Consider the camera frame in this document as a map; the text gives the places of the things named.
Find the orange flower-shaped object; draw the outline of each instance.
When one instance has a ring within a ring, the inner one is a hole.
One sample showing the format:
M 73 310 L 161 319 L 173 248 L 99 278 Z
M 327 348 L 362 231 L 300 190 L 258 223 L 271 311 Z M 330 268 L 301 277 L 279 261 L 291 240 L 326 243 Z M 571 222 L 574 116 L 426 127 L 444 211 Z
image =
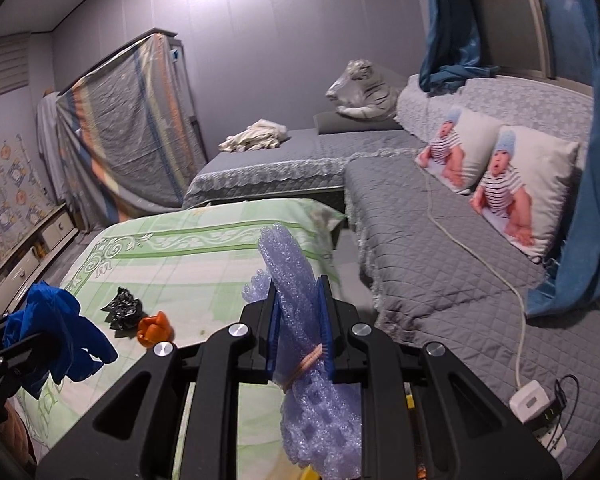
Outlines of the orange flower-shaped object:
M 145 348 L 151 348 L 162 341 L 173 342 L 173 328 L 164 312 L 156 316 L 144 317 L 138 323 L 138 341 Z

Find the metal bolt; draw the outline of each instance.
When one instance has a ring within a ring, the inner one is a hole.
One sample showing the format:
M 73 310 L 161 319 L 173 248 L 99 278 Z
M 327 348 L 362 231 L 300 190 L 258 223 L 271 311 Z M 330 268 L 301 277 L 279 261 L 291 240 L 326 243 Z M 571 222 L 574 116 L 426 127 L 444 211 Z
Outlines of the metal bolt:
M 154 354 L 158 357 L 166 357 L 173 352 L 173 345 L 168 341 L 163 341 L 154 346 Z
M 249 331 L 249 327 L 244 323 L 235 323 L 229 327 L 229 334 L 233 337 L 242 337 L 243 335 L 247 335 Z
M 426 351 L 427 354 L 429 354 L 432 357 L 440 357 L 446 352 L 445 347 L 442 346 L 440 343 L 429 343 L 426 347 Z
M 371 334 L 371 327 L 366 323 L 356 323 L 351 331 L 357 336 L 365 336 Z

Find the blue gripper pad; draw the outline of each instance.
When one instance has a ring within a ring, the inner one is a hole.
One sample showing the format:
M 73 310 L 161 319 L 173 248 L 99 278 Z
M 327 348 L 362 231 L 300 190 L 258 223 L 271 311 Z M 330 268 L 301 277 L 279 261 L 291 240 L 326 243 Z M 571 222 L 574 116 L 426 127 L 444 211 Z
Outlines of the blue gripper pad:
M 271 321 L 269 323 L 269 335 L 267 337 L 267 375 L 269 376 L 269 380 L 272 380 L 273 372 L 276 370 L 281 319 L 282 309 L 280 309 L 280 295 L 276 291 L 273 300 L 273 309 L 271 311 Z
M 320 338 L 322 340 L 322 359 L 324 367 L 330 379 L 333 379 L 333 335 L 331 334 L 331 323 L 329 322 L 329 312 L 327 310 L 327 294 L 322 286 L 321 280 L 318 280 L 318 307 L 320 309 Z

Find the baby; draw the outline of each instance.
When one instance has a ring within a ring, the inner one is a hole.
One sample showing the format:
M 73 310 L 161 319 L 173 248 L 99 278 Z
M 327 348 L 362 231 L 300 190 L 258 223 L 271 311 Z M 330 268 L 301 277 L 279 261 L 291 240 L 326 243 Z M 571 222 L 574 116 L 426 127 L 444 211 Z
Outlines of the baby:
M 460 137 L 454 130 L 458 124 L 462 110 L 452 108 L 445 118 L 445 122 L 440 126 L 438 134 L 432 139 L 429 145 L 418 155 L 417 161 L 422 168 L 429 165 L 429 159 L 444 165 L 442 176 L 448 179 L 454 186 L 462 187 L 462 162 L 464 161 L 464 151 L 461 147 Z
M 511 130 L 500 134 L 489 168 L 470 203 L 480 215 L 486 205 L 497 216 L 509 218 L 504 232 L 529 247 L 535 243 L 531 231 L 531 197 L 518 170 L 510 163 L 515 149 L 516 134 Z

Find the baby photo pillow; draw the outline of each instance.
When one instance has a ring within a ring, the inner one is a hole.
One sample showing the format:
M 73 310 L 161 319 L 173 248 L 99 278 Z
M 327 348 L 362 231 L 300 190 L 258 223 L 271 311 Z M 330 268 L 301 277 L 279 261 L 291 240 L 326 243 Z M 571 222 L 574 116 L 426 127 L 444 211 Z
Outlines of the baby photo pillow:
M 471 206 L 539 260 L 554 241 L 579 146 L 524 126 L 504 126 Z
M 468 192 L 486 168 L 503 123 L 493 117 L 451 108 L 416 163 L 455 192 Z

